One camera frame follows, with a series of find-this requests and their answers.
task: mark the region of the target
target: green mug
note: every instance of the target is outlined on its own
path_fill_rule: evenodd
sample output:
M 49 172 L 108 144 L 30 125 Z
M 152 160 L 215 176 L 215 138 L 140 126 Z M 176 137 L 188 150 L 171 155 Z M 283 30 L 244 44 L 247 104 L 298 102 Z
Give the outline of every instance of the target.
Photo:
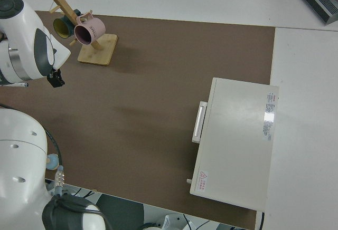
M 81 12 L 78 9 L 75 9 L 74 12 L 77 16 L 81 15 Z M 66 16 L 55 19 L 53 26 L 57 35 L 63 39 L 67 39 L 74 35 L 75 26 Z

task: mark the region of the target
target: sticker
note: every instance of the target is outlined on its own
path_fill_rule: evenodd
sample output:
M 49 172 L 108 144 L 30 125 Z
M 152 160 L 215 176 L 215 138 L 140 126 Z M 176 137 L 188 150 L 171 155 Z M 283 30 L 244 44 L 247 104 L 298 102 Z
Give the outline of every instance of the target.
M 275 121 L 276 94 L 269 92 L 264 113 L 263 140 L 271 141 Z
M 200 170 L 197 191 L 205 191 L 208 172 Z

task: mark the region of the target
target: mug handle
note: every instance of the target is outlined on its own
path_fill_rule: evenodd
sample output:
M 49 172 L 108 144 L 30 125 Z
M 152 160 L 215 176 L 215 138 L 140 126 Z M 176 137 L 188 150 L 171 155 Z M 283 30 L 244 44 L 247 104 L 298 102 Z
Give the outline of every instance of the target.
M 87 15 L 88 15 L 88 17 L 91 17 L 90 19 L 93 19 L 93 18 L 94 18 L 91 12 L 86 12 L 85 14 L 76 17 L 76 22 L 77 22 L 78 24 L 82 24 L 82 22 L 81 22 L 81 17 L 87 16 Z

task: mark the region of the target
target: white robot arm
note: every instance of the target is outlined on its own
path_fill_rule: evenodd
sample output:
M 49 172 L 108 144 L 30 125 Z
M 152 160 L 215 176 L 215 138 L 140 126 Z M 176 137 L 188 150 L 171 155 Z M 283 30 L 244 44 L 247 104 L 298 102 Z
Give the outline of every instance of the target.
M 0 85 L 49 75 L 55 79 L 70 55 L 23 0 L 0 0 L 0 32 L 7 37 L 0 42 Z
M 0 229 L 105 230 L 104 215 L 90 201 L 60 189 L 48 193 L 46 159 L 44 128 L 22 112 L 0 109 Z

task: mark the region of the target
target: brown table mat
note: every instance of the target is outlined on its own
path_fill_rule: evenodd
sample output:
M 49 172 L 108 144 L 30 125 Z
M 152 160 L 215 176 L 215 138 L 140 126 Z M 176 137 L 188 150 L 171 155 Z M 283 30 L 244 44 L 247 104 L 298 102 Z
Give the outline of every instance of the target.
M 60 14 L 38 14 L 56 35 Z M 43 78 L 28 88 L 0 87 L 0 102 L 52 132 L 67 183 L 253 229 L 255 211 L 190 195 L 186 179 L 212 78 L 269 84 L 275 28 L 98 17 L 119 37 L 108 66 L 79 63 L 81 45 L 57 37 L 72 52 L 61 68 L 66 84 L 54 89 Z

